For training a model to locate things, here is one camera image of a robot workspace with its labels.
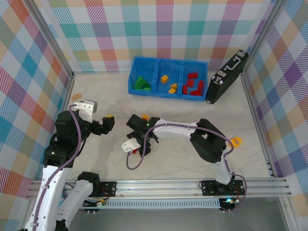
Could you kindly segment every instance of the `gray floor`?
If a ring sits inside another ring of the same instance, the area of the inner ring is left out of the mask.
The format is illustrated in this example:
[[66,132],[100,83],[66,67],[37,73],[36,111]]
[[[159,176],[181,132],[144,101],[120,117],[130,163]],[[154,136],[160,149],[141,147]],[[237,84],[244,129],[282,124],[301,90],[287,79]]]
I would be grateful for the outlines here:
[[[189,140],[160,139],[152,142],[151,153],[142,165],[130,171],[121,144],[132,130],[126,126],[132,114],[148,114],[180,123],[208,119],[228,138],[239,136],[243,142],[228,156],[229,165],[247,178],[269,177],[246,95],[238,78],[215,104],[188,100],[145,97],[128,94],[129,72],[77,75],[72,95],[81,93],[80,100],[98,102],[93,118],[102,121],[115,116],[115,126],[108,135],[91,135],[82,154],[74,161],[69,179],[75,180],[82,171],[95,172],[108,180],[154,180],[214,178],[211,164],[203,161]],[[130,166],[136,166],[139,155],[131,155]]]
[[77,212],[74,231],[287,231],[278,199],[249,198],[232,214],[218,209],[106,209]]

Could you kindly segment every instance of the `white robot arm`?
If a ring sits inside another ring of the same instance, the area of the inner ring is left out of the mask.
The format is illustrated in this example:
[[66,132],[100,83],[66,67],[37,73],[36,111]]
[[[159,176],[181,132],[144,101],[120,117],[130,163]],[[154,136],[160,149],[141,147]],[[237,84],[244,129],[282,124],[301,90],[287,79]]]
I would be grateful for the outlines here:
[[151,138],[157,142],[158,139],[164,138],[188,139],[199,156],[212,163],[216,181],[224,185],[230,183],[232,174],[222,158],[222,153],[226,149],[226,141],[221,138],[224,135],[208,120],[200,119],[197,123],[184,124],[169,122],[158,117],[151,117],[147,121],[137,115],[132,115],[127,125],[134,131],[127,135],[130,140],[122,145],[124,152],[130,153],[139,150],[141,156],[147,155],[151,151],[149,143]]
[[76,111],[64,111],[57,117],[57,132],[51,137],[44,152],[43,178],[38,197],[23,231],[67,231],[85,199],[100,190],[99,175],[83,172],[79,175],[73,191],[59,207],[74,158],[81,153],[88,136],[91,133],[108,134],[115,124],[113,116],[104,117],[103,124],[92,119],[97,107],[94,101],[75,103],[74,107]]

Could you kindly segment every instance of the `green lego brick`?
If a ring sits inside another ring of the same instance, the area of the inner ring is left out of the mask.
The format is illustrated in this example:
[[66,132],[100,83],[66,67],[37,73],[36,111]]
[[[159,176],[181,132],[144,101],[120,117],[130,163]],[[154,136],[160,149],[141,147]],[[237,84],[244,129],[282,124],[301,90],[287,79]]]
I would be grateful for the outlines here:
[[141,89],[147,82],[144,80],[142,76],[139,76],[136,83],[135,83],[135,88],[136,89]]
[[144,88],[150,88],[150,87],[151,87],[151,85],[148,82],[146,82],[145,85],[144,85]]
[[145,91],[151,91],[151,88],[135,88],[135,90],[145,90]]

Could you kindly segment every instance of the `blue plastic bin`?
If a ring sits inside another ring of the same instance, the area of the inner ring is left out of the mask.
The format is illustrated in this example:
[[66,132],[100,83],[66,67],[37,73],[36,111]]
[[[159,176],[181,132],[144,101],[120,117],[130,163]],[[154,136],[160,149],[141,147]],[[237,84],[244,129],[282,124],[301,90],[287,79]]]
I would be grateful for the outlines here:
[[[182,94],[182,87],[187,83],[189,73],[198,73],[198,78],[193,79],[194,87],[188,88],[188,94]],[[169,77],[166,84],[160,81],[161,77]],[[142,76],[150,85],[151,91],[135,90],[134,85],[138,77]],[[189,95],[190,91],[196,90],[199,81],[205,84],[202,90],[202,96]],[[168,93],[170,85],[178,85],[177,92]],[[128,78],[128,92],[135,95],[148,95],[166,98],[176,98],[184,100],[204,101],[207,90],[207,63],[174,60],[174,59],[156,59],[147,57],[135,57]]]

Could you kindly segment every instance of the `marble surface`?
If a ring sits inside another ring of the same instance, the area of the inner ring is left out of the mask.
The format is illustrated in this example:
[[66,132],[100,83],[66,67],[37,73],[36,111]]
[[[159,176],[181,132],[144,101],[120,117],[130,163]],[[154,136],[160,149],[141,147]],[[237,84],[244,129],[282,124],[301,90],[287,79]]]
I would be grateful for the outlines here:
[[[226,137],[242,138],[242,145],[228,156],[235,172],[247,178],[269,177],[256,128],[247,99],[238,78],[215,103],[194,102],[128,94],[129,72],[77,75],[72,95],[82,94],[81,100],[98,102],[93,119],[102,121],[105,115],[115,116],[115,126],[108,135],[91,135],[81,155],[75,160],[69,179],[74,180],[82,171],[100,174],[101,179],[195,179],[214,178],[210,163],[202,160],[189,140],[152,141],[152,152],[134,170],[126,168],[126,154],[121,144],[132,130],[126,123],[132,114],[148,114],[168,121],[191,123],[208,119]],[[140,161],[131,155],[131,167]]]

